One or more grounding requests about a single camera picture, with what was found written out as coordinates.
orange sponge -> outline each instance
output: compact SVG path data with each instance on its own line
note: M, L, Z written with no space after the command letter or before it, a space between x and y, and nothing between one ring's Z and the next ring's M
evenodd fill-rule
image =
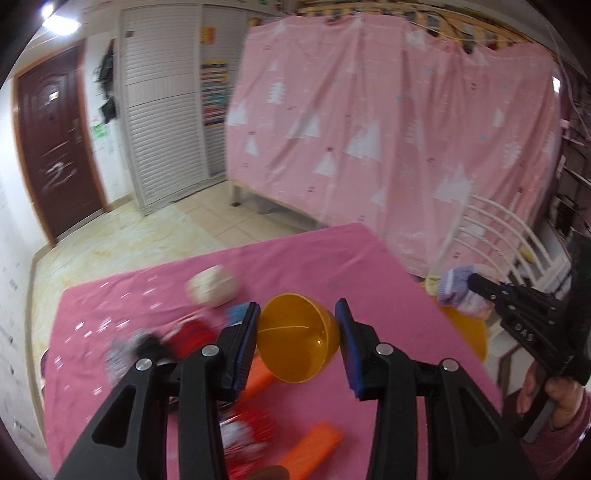
M275 377L261 360L260 355L255 355L252 359L251 371L248 374L246 388L240 394L240 403L244 403L254 397L256 394L265 390Z
M279 465L290 473L290 480L304 480L337 447L341 437L328 423L319 423L279 461Z

white chair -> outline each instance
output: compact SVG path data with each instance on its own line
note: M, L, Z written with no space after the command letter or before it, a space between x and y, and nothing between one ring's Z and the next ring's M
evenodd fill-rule
M474 193L469 193L460 204L430 274L444 273L445 262L455 244L474 253L474 263L494 268L501 281L528 283L543 292L549 291L551 286L555 288L557 277L563 278L570 269L565 251L561 250L551 258L538 236L521 218L499 203ZM515 362L511 365L511 357L519 346L504 332L498 316L493 314L491 319L493 322L487 330L489 354L485 367L507 394L513 388L511 371L523 367ZM513 377L516 384L519 383L519 379Z
M430 274L443 273L453 244L472 251L475 262L494 268L501 281L526 284L527 278L530 286L540 291L547 291L558 274L570 266L566 254L550 258L537 235L516 214L474 193L469 193L458 208Z

tiled floor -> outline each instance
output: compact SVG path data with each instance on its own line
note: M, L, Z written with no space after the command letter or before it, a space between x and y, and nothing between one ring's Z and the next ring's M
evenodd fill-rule
M34 364L48 347L61 294L71 286L314 228L311 219L285 209L262 215L256 198L243 197L241 205L229 206L224 182L148 216L127 203L61 241L38 262L35 272Z

white wall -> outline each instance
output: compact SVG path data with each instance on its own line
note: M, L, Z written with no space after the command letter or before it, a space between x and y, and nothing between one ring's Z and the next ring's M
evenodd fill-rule
M6 193L0 183L0 418L33 470L42 478L52 478L31 402L25 353L25 305L33 251L20 235Z
M0 182L4 185L7 209L16 220L16 229L32 252L47 245L47 238L33 210L25 187L12 128L12 88L7 80L0 89Z
M84 65L84 86L86 99L86 113L89 132L92 138L92 125L102 124L103 116L100 107L105 103L105 97L96 82L96 73L105 55L109 42L113 38L112 33L105 32L93 35L86 39L86 55ZM92 151L95 154L95 163L105 189L107 202L111 203L125 196L129 190L125 181L123 152L120 145L118 132L118 120L111 120L104 125L106 137L92 139Z

sleeve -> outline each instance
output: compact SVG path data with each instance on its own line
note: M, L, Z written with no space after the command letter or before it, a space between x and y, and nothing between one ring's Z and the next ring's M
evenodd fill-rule
M563 429L552 431L550 422L533 443L521 442L540 480L551 480L573 456L584 439L591 421L591 394L586 393L573 421Z

